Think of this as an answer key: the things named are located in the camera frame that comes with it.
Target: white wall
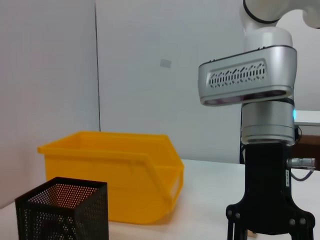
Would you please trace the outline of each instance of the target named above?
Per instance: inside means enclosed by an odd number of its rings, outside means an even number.
[[[241,108],[202,106],[198,67],[242,52],[241,2],[97,0],[101,130],[167,134],[183,159],[239,162]]]
[[[308,27],[302,10],[287,13],[277,24],[292,35],[298,52],[294,101],[297,110],[320,111],[320,30]],[[320,127],[303,126],[305,135],[320,135]]]
[[[94,0],[0,2],[0,206],[45,181],[37,146],[99,130],[96,57]]]

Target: black mesh pencil holder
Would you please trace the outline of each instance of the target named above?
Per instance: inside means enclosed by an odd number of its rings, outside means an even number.
[[[108,240],[105,182],[56,177],[15,200],[19,240]]]

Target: cable connector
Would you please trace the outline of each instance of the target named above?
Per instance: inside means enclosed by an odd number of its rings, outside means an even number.
[[[289,169],[308,169],[310,171],[316,170],[315,158],[289,158],[286,161],[286,166]]]

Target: robotic arm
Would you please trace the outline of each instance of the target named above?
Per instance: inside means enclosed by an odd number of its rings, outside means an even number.
[[[244,0],[240,9],[243,53],[199,67],[203,105],[242,103],[245,193],[226,209],[228,240],[247,239],[247,230],[314,239],[315,218],[294,203],[288,164],[295,144],[297,51],[291,34],[276,27],[283,15],[295,9],[303,10],[309,27],[320,28],[320,0]]]

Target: yellow storage bin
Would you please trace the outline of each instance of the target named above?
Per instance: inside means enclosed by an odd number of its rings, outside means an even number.
[[[149,224],[175,207],[184,165],[166,135],[78,132],[38,148],[46,179],[108,183],[109,220]]]

